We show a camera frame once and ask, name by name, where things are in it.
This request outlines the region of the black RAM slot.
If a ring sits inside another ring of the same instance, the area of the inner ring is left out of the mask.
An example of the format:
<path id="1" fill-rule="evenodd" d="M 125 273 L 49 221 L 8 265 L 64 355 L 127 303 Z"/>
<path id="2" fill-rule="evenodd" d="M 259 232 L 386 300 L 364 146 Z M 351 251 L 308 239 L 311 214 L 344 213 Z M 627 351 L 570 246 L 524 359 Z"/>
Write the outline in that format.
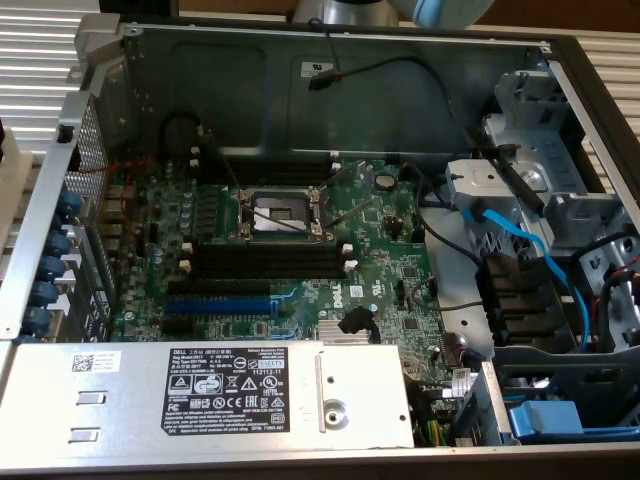
<path id="1" fill-rule="evenodd" d="M 190 276 L 200 279 L 342 279 L 343 262 L 335 258 L 197 258 Z"/>
<path id="2" fill-rule="evenodd" d="M 194 244 L 189 258 L 196 262 L 235 258 L 302 258 L 303 260 L 337 261 L 343 259 L 342 246 L 332 243 L 284 244 Z"/>
<path id="3" fill-rule="evenodd" d="M 207 172 L 225 170 L 216 149 L 200 148 L 199 165 Z M 302 171 L 328 174 L 333 160 L 326 153 L 266 152 L 254 155 L 225 153 L 233 171 L 240 173 Z"/>
<path id="4" fill-rule="evenodd" d="M 230 158 L 227 162 L 241 186 L 317 186 L 330 178 L 332 165 L 323 158 Z M 220 159 L 202 165 L 196 178 L 201 184 L 234 184 Z"/>

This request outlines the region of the grey metal disk bay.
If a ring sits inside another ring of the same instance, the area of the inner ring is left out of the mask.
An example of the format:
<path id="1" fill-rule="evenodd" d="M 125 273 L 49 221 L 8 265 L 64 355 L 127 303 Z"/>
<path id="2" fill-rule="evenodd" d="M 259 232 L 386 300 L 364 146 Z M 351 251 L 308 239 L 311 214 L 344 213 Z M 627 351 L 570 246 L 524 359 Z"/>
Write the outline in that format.
<path id="1" fill-rule="evenodd" d="M 640 230 L 622 199 L 590 187 L 583 134 L 550 71 L 500 77 L 473 153 L 451 161 L 447 191 L 474 252 L 545 261 L 577 343 L 569 353 L 640 347 Z"/>

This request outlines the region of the blue expansion slot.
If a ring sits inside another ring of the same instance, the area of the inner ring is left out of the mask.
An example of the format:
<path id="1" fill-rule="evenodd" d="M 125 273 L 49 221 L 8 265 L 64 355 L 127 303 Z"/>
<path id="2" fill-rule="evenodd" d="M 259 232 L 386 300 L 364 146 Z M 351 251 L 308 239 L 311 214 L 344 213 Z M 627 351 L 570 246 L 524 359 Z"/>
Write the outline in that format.
<path id="1" fill-rule="evenodd" d="M 269 298 L 185 298 L 168 300 L 163 307 L 165 315 L 270 315 L 272 301 Z"/>

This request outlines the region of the blue plastic card clip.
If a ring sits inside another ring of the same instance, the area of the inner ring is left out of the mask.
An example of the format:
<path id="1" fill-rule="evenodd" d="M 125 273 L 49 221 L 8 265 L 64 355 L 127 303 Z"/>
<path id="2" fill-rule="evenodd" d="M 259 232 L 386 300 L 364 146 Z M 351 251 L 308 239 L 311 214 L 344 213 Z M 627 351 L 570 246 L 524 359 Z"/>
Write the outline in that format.
<path id="1" fill-rule="evenodd" d="M 66 272 L 65 262 L 60 258 L 43 255 L 40 258 L 36 277 L 39 281 L 54 282 L 62 277 Z"/>
<path id="2" fill-rule="evenodd" d="M 43 249 L 47 256 L 61 258 L 70 253 L 72 243 L 65 232 L 51 231 L 48 233 Z"/>
<path id="3" fill-rule="evenodd" d="M 57 204 L 56 213 L 63 220 L 76 217 L 82 209 L 83 201 L 81 197 L 70 190 L 64 190 L 60 193 Z"/>
<path id="4" fill-rule="evenodd" d="M 51 316 L 48 310 L 41 307 L 27 307 L 25 310 L 22 327 L 31 335 L 42 336 L 49 331 Z"/>
<path id="5" fill-rule="evenodd" d="M 59 298 L 57 287 L 45 281 L 35 281 L 28 299 L 28 305 L 45 308 L 49 304 L 54 304 Z"/>

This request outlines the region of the silver power supply unit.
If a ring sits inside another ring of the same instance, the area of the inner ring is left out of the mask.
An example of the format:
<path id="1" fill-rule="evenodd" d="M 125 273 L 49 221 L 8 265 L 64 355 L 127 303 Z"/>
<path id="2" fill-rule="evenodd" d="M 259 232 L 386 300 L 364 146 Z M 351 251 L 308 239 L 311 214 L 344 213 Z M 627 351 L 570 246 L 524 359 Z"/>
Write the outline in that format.
<path id="1" fill-rule="evenodd" d="M 0 398 L 2 460 L 412 444 L 394 346 L 24 345 Z"/>

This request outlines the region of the silver finned chipset heatsink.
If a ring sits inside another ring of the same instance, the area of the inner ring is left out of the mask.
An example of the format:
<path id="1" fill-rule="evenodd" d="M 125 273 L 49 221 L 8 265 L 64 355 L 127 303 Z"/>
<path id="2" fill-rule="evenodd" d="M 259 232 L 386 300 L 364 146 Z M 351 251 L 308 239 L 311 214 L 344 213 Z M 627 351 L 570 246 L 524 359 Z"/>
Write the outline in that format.
<path id="1" fill-rule="evenodd" d="M 367 345 L 371 343 L 367 330 L 360 330 L 356 334 L 343 333 L 336 319 L 320 320 L 317 325 L 317 337 L 325 345 Z"/>

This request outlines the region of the thin metal locking lever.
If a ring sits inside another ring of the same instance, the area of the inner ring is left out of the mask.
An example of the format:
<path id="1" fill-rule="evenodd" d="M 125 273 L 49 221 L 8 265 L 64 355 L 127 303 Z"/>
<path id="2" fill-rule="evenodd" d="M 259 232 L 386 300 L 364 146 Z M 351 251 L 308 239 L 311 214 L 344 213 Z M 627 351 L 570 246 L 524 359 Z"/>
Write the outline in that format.
<path id="1" fill-rule="evenodd" d="M 229 160 L 227 159 L 226 155 L 224 154 L 223 148 L 221 147 L 217 137 L 214 135 L 213 136 L 213 143 L 216 149 L 216 153 L 218 155 L 218 157 L 221 159 L 221 161 L 224 164 L 224 167 L 229 175 L 229 178 L 231 179 L 233 185 L 236 187 L 236 189 L 238 190 L 238 192 L 241 190 L 240 187 L 240 183 L 235 175 L 235 172 L 233 171 L 231 164 L 229 163 Z"/>

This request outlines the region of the black box behind case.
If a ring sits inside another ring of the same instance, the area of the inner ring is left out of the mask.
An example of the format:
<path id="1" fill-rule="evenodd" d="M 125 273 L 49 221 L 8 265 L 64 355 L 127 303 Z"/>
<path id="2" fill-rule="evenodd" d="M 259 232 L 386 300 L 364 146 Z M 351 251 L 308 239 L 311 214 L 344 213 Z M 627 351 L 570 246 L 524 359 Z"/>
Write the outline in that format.
<path id="1" fill-rule="evenodd" d="M 98 0 L 102 13 L 177 16 L 178 0 Z"/>

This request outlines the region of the grey metal PC case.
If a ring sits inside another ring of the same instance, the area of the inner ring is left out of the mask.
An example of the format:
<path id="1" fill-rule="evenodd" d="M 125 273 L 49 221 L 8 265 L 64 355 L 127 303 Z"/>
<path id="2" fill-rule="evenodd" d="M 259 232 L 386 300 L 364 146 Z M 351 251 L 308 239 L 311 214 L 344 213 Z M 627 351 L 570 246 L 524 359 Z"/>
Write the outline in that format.
<path id="1" fill-rule="evenodd" d="M 0 173 L 0 398 L 19 347 L 148 343 L 109 337 L 116 274 L 106 232 L 132 231 L 109 209 L 111 188 L 168 165 L 200 171 L 200 148 L 225 153 L 326 153 L 337 162 L 380 160 L 410 174 L 437 279 L 451 373 L 470 368 L 472 389 L 447 418 L 410 405 L 409 448 L 240 452 L 217 455 L 52 456 L 0 459 L 0 478 L 133 478 L 155 474 L 237 480 L 640 480 L 640 441 L 521 444 L 508 411 L 527 400 L 572 401 L 584 427 L 640 426 L 640 347 L 552 354 L 497 347 L 476 284 L 482 267 L 447 191 L 446 169 L 475 150 L 498 111 L 501 76 L 550 71 L 582 129 L 574 140 L 587 184 L 618 195 L 640 230 L 640 144 L 566 37 L 421 32 L 322 23 L 169 19 L 89 14 L 74 46 L 78 64 L 41 145 L 10 128 L 33 167 Z M 80 213 L 56 213 L 60 193 Z M 46 237 L 72 243 L 49 331 L 22 322 Z"/>

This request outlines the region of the short black expansion slot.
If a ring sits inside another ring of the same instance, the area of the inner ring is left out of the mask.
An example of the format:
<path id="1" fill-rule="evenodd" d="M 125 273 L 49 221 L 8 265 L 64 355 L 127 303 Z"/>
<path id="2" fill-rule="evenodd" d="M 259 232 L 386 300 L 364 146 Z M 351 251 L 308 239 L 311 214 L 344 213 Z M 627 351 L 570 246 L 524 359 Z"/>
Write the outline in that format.
<path id="1" fill-rule="evenodd" d="M 192 336 L 194 319 L 190 316 L 165 317 L 161 321 L 160 331 L 166 336 Z"/>

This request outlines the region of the white barcode tag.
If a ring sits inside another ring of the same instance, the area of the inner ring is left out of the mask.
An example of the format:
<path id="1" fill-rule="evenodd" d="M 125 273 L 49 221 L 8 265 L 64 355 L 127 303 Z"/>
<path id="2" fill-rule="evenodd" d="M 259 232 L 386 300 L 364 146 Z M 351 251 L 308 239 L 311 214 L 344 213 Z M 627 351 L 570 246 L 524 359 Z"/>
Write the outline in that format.
<path id="1" fill-rule="evenodd" d="M 462 398 L 469 392 L 474 384 L 476 374 L 470 368 L 455 369 L 451 378 L 451 395 L 454 398 Z"/>

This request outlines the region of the CPU socket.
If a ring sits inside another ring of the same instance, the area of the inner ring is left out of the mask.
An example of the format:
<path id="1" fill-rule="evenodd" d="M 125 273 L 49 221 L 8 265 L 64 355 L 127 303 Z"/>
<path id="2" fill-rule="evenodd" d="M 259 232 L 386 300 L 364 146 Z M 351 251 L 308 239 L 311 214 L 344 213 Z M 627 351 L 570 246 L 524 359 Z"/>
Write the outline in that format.
<path id="1" fill-rule="evenodd" d="M 238 235 L 247 243 L 318 245 L 334 237 L 323 226 L 314 187 L 255 186 L 238 192 Z"/>

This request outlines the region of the metal socket cover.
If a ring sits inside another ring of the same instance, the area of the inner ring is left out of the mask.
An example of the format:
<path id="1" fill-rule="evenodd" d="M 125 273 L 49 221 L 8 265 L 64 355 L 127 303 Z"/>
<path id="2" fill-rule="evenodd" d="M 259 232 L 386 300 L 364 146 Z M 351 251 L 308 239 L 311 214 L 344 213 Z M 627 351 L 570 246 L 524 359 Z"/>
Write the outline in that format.
<path id="1" fill-rule="evenodd" d="M 339 216 L 330 219 L 329 207 L 331 203 L 331 188 L 346 189 L 346 185 L 360 185 L 362 201 L 353 206 L 350 210 Z M 327 179 L 318 187 L 319 206 L 321 207 L 321 228 L 324 231 L 336 227 L 347 220 L 355 217 L 367 206 L 373 203 L 374 178 L 372 170 L 364 160 L 356 161 L 347 167 L 338 170 L 333 176 Z"/>

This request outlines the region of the black plastic cap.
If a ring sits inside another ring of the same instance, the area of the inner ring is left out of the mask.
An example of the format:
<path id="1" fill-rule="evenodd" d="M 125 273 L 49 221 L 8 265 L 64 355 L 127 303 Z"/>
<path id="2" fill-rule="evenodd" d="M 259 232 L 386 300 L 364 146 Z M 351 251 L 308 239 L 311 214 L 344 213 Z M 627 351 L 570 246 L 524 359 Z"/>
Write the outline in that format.
<path id="1" fill-rule="evenodd" d="M 377 325 L 372 312 L 368 308 L 358 306 L 345 314 L 338 327 L 345 334 L 356 334 L 361 330 L 373 332 Z"/>

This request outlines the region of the white parts rack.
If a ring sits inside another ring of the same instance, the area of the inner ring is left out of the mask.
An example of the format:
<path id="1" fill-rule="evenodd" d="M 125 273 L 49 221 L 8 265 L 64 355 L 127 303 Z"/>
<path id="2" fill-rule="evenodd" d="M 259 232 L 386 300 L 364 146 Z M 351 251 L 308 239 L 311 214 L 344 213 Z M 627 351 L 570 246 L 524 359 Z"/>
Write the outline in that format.
<path id="1" fill-rule="evenodd" d="M 4 127 L 0 133 L 0 173 L 9 173 L 20 169 L 29 172 L 33 167 L 34 156 L 22 150 L 13 131 Z"/>

